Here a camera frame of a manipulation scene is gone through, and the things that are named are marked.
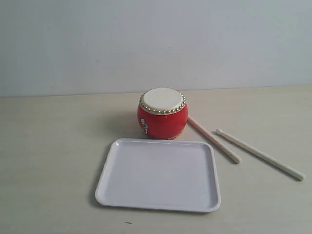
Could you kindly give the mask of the white wooden drumstick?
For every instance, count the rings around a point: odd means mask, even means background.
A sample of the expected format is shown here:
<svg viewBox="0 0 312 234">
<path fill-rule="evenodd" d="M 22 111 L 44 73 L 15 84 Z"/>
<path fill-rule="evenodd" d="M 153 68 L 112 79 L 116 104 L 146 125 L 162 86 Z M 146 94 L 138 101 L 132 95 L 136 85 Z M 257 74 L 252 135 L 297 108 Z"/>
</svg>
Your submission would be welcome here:
<svg viewBox="0 0 312 234">
<path fill-rule="evenodd" d="M 223 138 L 227 139 L 228 141 L 230 141 L 231 143 L 243 148 L 244 150 L 250 152 L 251 154 L 257 156 L 258 158 L 266 161 L 267 163 L 277 167 L 278 169 L 288 173 L 289 175 L 295 177 L 296 179 L 298 179 L 299 181 L 304 180 L 305 175 L 301 172 L 299 172 L 298 170 L 288 166 L 287 164 L 277 160 L 276 158 L 269 156 L 268 154 L 260 151 L 259 149 L 247 144 L 246 142 L 239 140 L 238 138 L 224 132 L 221 129 L 216 129 L 216 133 L 220 136 L 222 136 Z"/>
</svg>

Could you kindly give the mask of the pinkish wooden drumstick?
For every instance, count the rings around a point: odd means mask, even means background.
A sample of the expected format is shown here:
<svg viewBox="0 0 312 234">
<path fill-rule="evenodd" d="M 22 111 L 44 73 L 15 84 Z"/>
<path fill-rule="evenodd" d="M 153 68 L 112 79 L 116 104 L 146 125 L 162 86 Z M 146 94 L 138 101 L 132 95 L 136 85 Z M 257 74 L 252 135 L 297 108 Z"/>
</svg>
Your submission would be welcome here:
<svg viewBox="0 0 312 234">
<path fill-rule="evenodd" d="M 225 155 L 227 155 L 232 161 L 234 161 L 236 164 L 240 164 L 241 163 L 241 158 L 237 154 L 235 154 L 228 147 L 226 147 L 221 141 L 219 141 L 209 131 L 207 131 L 204 127 L 202 127 L 192 117 L 188 116 L 188 122 L 196 130 L 198 130 L 202 135 L 204 135 L 209 141 L 211 141 L 214 146 L 216 146 L 220 151 L 222 151 Z"/>
</svg>

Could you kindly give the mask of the white plastic tray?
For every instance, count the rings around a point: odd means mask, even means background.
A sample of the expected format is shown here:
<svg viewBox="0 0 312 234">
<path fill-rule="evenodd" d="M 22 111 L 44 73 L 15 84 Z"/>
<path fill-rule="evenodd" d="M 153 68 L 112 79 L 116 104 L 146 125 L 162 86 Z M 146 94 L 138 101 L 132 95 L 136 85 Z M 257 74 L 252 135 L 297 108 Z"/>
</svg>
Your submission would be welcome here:
<svg viewBox="0 0 312 234">
<path fill-rule="evenodd" d="M 221 203 L 214 150 L 198 141 L 118 139 L 95 198 L 110 207 L 214 212 Z"/>
</svg>

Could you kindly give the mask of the small red drum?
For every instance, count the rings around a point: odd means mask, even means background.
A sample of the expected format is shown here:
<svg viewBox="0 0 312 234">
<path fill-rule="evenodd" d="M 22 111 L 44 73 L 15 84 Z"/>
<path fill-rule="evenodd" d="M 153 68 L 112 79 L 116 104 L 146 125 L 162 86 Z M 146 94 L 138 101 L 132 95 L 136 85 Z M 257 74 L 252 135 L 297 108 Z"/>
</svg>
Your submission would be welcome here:
<svg viewBox="0 0 312 234">
<path fill-rule="evenodd" d="M 173 88 L 154 88 L 139 99 L 137 119 L 143 133 L 153 139 L 173 139 L 188 120 L 185 96 Z"/>
</svg>

